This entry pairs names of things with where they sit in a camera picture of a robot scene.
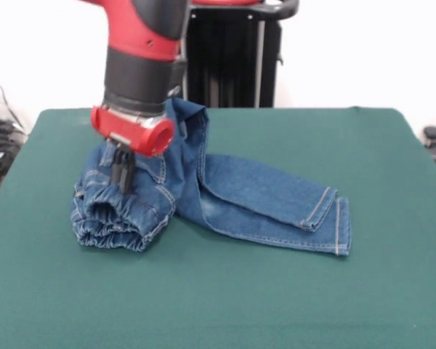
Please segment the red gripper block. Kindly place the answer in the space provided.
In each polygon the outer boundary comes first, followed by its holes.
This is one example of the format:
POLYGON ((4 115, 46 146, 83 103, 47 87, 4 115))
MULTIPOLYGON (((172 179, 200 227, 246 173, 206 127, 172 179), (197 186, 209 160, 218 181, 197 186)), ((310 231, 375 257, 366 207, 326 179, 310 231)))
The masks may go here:
POLYGON ((165 114, 143 118, 95 106, 91 109, 90 121, 103 137, 117 142, 111 164, 110 183, 118 185, 122 193, 132 191, 136 164, 133 152, 147 157, 160 155, 174 137, 174 123, 165 114))

